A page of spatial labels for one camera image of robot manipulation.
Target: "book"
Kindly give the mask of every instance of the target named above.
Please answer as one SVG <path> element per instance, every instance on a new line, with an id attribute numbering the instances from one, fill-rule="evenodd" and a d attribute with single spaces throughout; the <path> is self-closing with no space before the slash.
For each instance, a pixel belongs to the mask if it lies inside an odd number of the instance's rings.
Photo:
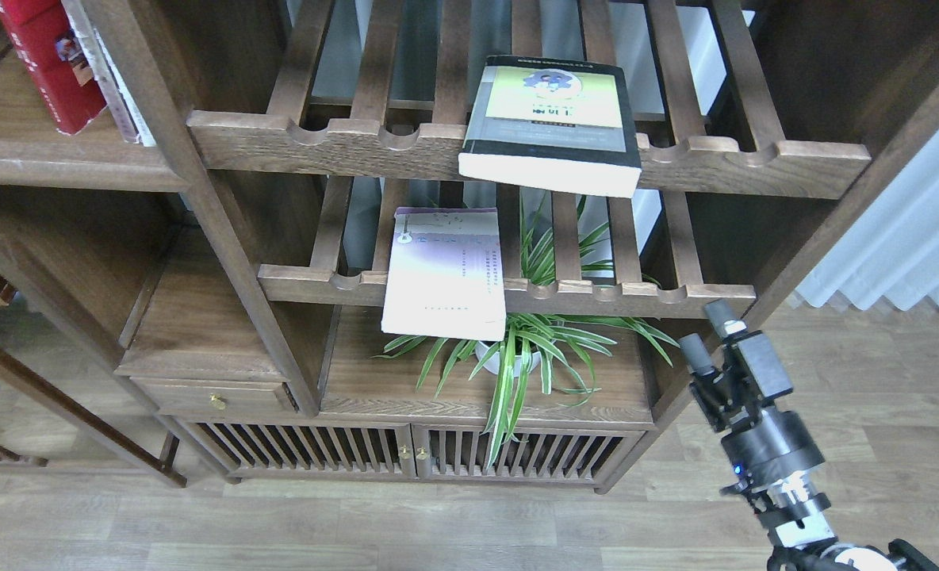
<path id="1" fill-rule="evenodd" d="M 642 169 L 624 72 L 488 57 L 458 160 L 465 177 L 630 198 Z"/>
<path id="2" fill-rule="evenodd" d="M 385 333 L 502 340 L 505 288 L 497 209 L 396 210 Z"/>
<path id="3" fill-rule="evenodd" d="M 89 68 L 92 68 L 93 77 L 99 90 L 103 93 L 107 109 L 110 109 L 110 115 L 113 116 L 113 122 L 117 124 L 117 131 L 130 144 L 142 142 L 139 134 L 139 128 L 132 118 L 128 109 L 128 102 L 124 95 L 121 95 L 121 88 L 117 85 L 117 80 L 113 77 L 110 65 L 103 55 L 102 39 L 89 22 L 89 16 L 78 1 L 63 0 L 64 10 L 67 11 L 67 21 L 71 23 L 71 30 L 75 33 L 75 39 L 82 47 L 82 53 L 89 61 Z"/>
<path id="4" fill-rule="evenodd" d="M 60 0 L 0 0 L 0 18 L 57 130 L 81 131 L 106 101 Z"/>

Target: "potted plant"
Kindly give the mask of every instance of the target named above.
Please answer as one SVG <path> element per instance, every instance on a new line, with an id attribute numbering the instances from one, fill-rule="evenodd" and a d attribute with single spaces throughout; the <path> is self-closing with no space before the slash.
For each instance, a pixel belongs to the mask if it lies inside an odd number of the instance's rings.
<path id="1" fill-rule="evenodd" d="M 546 200 L 546 194 L 543 195 L 543 200 Z M 523 264 L 523 277 L 530 279 L 536 285 L 545 286 L 555 281 L 554 231 L 548 228 L 536 237 L 538 213 L 541 208 L 542 202 L 541 207 L 536 210 L 527 224 L 523 203 L 519 203 L 520 259 Z M 579 200 L 576 217 L 581 217 L 583 209 L 585 209 L 585 195 Z M 581 258 L 589 256 L 601 242 L 607 241 L 608 228 L 610 228 L 608 223 L 603 223 L 579 240 Z M 582 265 L 583 272 L 600 270 L 614 270 L 614 263 L 610 259 L 601 259 L 595 263 Z M 666 362 L 670 362 L 670 357 L 666 351 L 663 351 L 661 343 L 672 344 L 675 347 L 677 345 L 675 340 L 640 318 L 509 313 L 505 322 L 505 339 L 498 343 L 483 343 L 483 341 L 473 339 L 449 339 L 449 337 L 435 339 L 427 357 L 424 358 L 420 376 L 416 379 L 416 389 L 420 390 L 435 362 L 445 355 L 445 347 L 448 347 L 450 341 L 454 341 L 454 347 L 445 357 L 435 389 L 435 397 L 441 394 L 441 389 L 455 365 L 469 360 L 474 355 L 479 362 L 470 372 L 469 379 L 473 379 L 484 368 L 496 374 L 494 397 L 491 400 L 487 425 L 484 427 L 484 433 L 491 434 L 487 451 L 487 464 L 490 466 L 498 458 L 501 446 L 514 438 L 513 433 L 519 413 L 523 411 L 523 404 L 527 397 L 530 373 L 536 366 L 539 366 L 541 393 L 543 394 L 551 394 L 554 390 L 560 393 L 576 394 L 580 398 L 575 405 L 581 405 L 599 390 L 596 386 L 592 352 L 610 357 L 609 347 L 617 344 L 617 341 L 586 329 L 587 325 L 603 325 L 636 332 L 644 337 Z M 429 337 L 423 335 L 402 335 L 389 341 L 383 347 L 382 354 L 376 355 L 376 358 L 401 357 L 427 340 Z M 577 355 L 579 361 L 586 365 L 588 382 L 574 366 L 569 364 L 566 353 Z M 574 380 L 575 386 L 554 386 L 556 363 Z"/>

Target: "brass knob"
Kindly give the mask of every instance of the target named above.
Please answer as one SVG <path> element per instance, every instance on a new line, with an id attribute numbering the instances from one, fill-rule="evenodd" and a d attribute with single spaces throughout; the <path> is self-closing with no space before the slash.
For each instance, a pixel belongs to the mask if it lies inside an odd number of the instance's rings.
<path id="1" fill-rule="evenodd" d="M 209 402 L 217 411 L 226 411 L 226 399 L 215 393 L 209 394 Z"/>

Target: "wooden cabinet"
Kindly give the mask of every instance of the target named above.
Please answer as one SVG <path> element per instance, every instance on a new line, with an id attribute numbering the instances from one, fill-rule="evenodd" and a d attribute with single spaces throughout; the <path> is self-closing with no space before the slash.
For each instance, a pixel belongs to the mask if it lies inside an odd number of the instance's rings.
<path id="1" fill-rule="evenodd" d="M 437 181 L 445 203 L 463 182 L 480 30 L 466 26 L 472 2 L 439 2 L 437 58 L 421 70 L 435 77 L 428 102 L 390 98 L 397 30 L 426 25 L 400 2 L 373 3 L 345 100 L 311 95 L 316 76 L 336 72 L 320 67 L 332 1 L 305 0 L 292 30 L 274 0 L 84 2 L 155 148 L 124 144 L 107 116 L 57 134 L 16 58 L 0 63 L 0 271 L 226 477 L 606 492 L 687 404 L 679 354 L 672 368 L 621 339 L 597 363 L 599 393 L 575 408 L 532 398 L 519 441 L 489 469 L 484 377 L 459 382 L 458 371 L 435 399 L 412 387 L 415 354 L 370 360 L 386 339 L 394 207 L 411 180 Z M 759 326 L 939 125 L 939 5 L 677 4 L 708 10 L 727 88 L 703 116 L 676 3 L 630 8 L 650 27 L 665 103 L 636 117 L 642 184 L 663 203 L 650 242 L 639 252 L 630 203 L 608 200 L 615 277 L 583 278 L 575 202 L 556 195 L 558 279 L 532 285 L 516 270 L 519 191 L 502 185 L 509 310 L 661 318 L 673 335 L 705 335 L 702 307 L 722 297 Z M 742 8 L 757 11 L 751 33 Z M 541 55 L 539 3 L 509 9 L 511 50 Z M 579 0 L 590 60 L 617 59 L 617 10 Z M 360 177 L 384 178 L 366 268 L 349 267 L 342 247 Z"/>

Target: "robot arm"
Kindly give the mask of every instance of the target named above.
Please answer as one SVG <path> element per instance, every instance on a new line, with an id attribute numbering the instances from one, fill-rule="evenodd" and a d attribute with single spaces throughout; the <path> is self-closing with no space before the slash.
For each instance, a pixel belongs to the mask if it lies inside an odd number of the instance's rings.
<path id="1" fill-rule="evenodd" d="M 749 331 L 726 301 L 706 306 L 722 341 L 723 364 L 713 363 L 696 334 L 680 340 L 692 383 L 688 386 L 720 440 L 735 484 L 723 495 L 743 496 L 774 546 L 767 569 L 779 571 L 939 571 L 896 539 L 889 555 L 839 542 L 824 514 L 832 504 L 811 483 L 811 471 L 826 460 L 796 412 L 782 412 L 776 399 L 793 384 L 762 331 Z"/>

